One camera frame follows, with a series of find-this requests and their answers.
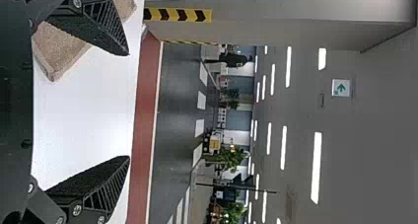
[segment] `white wall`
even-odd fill
[[[242,176],[243,180],[245,180],[248,177],[248,167],[247,166],[237,166],[237,171],[235,173],[231,173],[231,171],[224,172],[222,174],[222,179],[232,180],[239,173],[241,173],[241,176]]]
[[[118,155],[130,155],[144,0],[125,24],[130,56],[91,48],[59,82],[35,62],[33,175],[47,189]],[[125,223],[129,178],[110,224]]]
[[[252,77],[254,76],[254,63],[248,62],[246,65],[244,65],[241,68],[229,68],[228,75]]]
[[[234,145],[249,145],[249,131],[224,130],[224,142],[230,144],[234,138]]]
[[[147,6],[214,12],[209,25],[150,23],[158,38],[308,49],[365,50],[416,19],[416,0],[175,0]]]

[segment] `black metal bracket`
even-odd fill
[[[105,223],[116,206],[121,192],[120,182],[126,177],[129,158],[111,160],[110,164],[116,162],[123,168],[119,169],[115,166],[106,170],[104,173],[107,175],[101,177],[102,181],[99,184],[79,196],[81,199],[74,199],[81,203],[81,210],[85,210],[85,215],[79,215],[80,217],[68,215],[69,209],[58,202],[58,199],[62,201],[68,198],[66,193],[61,197],[53,195],[50,190],[45,193],[37,187],[35,179],[31,178],[34,141],[34,65],[31,35],[52,12],[56,14],[56,8],[62,6],[65,8],[68,2],[69,0],[0,0],[2,20],[0,25],[2,41],[0,44],[0,224]],[[91,23],[90,27],[95,27],[92,30],[99,32],[83,32],[75,35],[76,37],[86,38],[89,35],[102,37],[100,43],[96,43],[94,38],[89,42],[94,45],[99,44],[102,48],[119,55],[128,54],[123,26],[112,0],[100,1],[99,5],[96,5],[95,1],[82,4],[80,9],[82,16],[85,17],[84,20]],[[103,9],[105,12],[97,15],[97,11]],[[73,28],[76,29],[74,33],[78,32],[78,25],[62,27],[68,31]],[[106,48],[108,46],[106,41],[110,39],[111,48]],[[119,178],[116,184],[113,184],[111,176]],[[84,201],[87,200],[88,194],[95,188],[107,184],[106,181],[111,181],[109,183],[113,184],[104,189],[112,191],[106,195],[106,197],[111,195],[112,205],[108,205],[102,211],[98,211],[101,209],[96,209],[96,206],[86,206]],[[73,190],[79,189],[80,187],[77,186],[82,185],[68,184]]]

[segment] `white floor marking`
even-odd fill
[[[262,216],[261,216],[262,223],[265,223],[266,215],[267,215],[267,191],[263,193],[263,197],[262,197]]]
[[[177,214],[175,216],[175,224],[181,224],[181,217],[182,217],[182,203],[183,199],[181,199],[180,203],[177,206]]]
[[[251,157],[248,158],[248,174],[251,175]]]
[[[205,119],[198,119],[196,121],[196,128],[194,129],[194,137],[201,135],[204,131]]]
[[[249,191],[247,190],[245,192],[245,206],[244,207],[248,207],[248,202],[249,202]]]
[[[254,133],[254,119],[251,120],[251,131],[249,132],[249,137],[252,137]]]
[[[276,84],[276,64],[271,65],[270,96],[274,96],[274,86]]]
[[[252,215],[252,202],[250,202],[248,206],[248,222],[249,223],[251,223],[251,215]]]
[[[290,75],[292,71],[292,47],[288,47],[286,61],[286,88],[290,87]]]
[[[200,63],[200,81],[202,81],[202,83],[205,86],[208,86],[208,71],[206,71],[205,66],[203,66],[202,63]]]
[[[200,144],[196,149],[193,151],[193,166],[194,168],[196,164],[199,162],[200,158],[202,157],[203,153],[203,144]]]
[[[254,127],[254,142],[257,141],[258,120],[255,121]]]
[[[320,48],[317,58],[317,70],[325,69],[326,67],[326,48]]]
[[[313,182],[311,189],[311,200],[314,203],[319,202],[319,182],[320,182],[320,160],[322,150],[322,133],[314,134],[313,142]]]
[[[188,205],[190,204],[190,187],[185,192],[183,224],[188,224]]]
[[[201,110],[206,110],[206,96],[200,91],[197,96],[197,108]]]
[[[271,147],[271,122],[268,123],[267,128],[267,156],[270,155],[270,147]]]
[[[173,224],[173,216],[170,217],[170,220],[167,222],[167,224]]]
[[[263,101],[265,99],[265,81],[267,81],[267,76],[263,75],[262,76],[262,94],[261,94],[261,99]]]
[[[258,55],[255,56],[255,73],[257,73],[258,69]]]
[[[257,83],[257,97],[256,102],[258,103],[260,101],[260,82]]]
[[[282,131],[282,154],[280,155],[280,169],[285,170],[286,165],[286,143],[287,143],[287,126],[283,126]]]
[[[255,189],[259,189],[259,185],[260,185],[260,174],[257,174],[257,176],[255,177]],[[255,200],[258,200],[258,192],[255,193]]]
[[[158,113],[158,101],[159,101],[159,96],[160,96],[160,77],[161,77],[161,65],[163,62],[163,49],[164,49],[164,43],[161,42],[158,75],[157,75],[156,100],[155,100],[155,108],[154,108],[153,139],[151,142],[150,175],[148,176],[147,210],[146,210],[146,215],[145,215],[145,223],[148,223],[150,220],[151,187],[153,184],[154,148],[156,144],[157,113]]]

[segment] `potted plant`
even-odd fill
[[[223,171],[231,169],[231,173],[237,171],[237,166],[243,162],[247,157],[247,153],[242,148],[236,148],[234,151],[231,149],[221,148],[218,154],[206,155],[206,163],[219,164]]]
[[[245,213],[242,203],[230,203],[222,211],[221,224],[238,224]]]
[[[230,110],[236,110],[239,106],[240,106],[240,102],[235,99],[227,100],[227,101],[223,101],[219,103],[220,108],[230,109]]]
[[[224,89],[221,93],[229,99],[238,99],[240,97],[240,89]]]

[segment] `black pole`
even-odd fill
[[[219,186],[215,186],[215,185],[208,185],[208,184],[202,184],[202,183],[196,183],[197,186],[201,186],[201,187],[219,187]],[[276,194],[278,193],[277,191],[271,191],[271,190],[262,190],[262,189],[255,189],[255,188],[243,188],[243,187],[233,187],[235,189],[238,190],[249,190],[249,191],[256,191],[256,192],[264,192],[266,191],[267,193],[273,193]]]

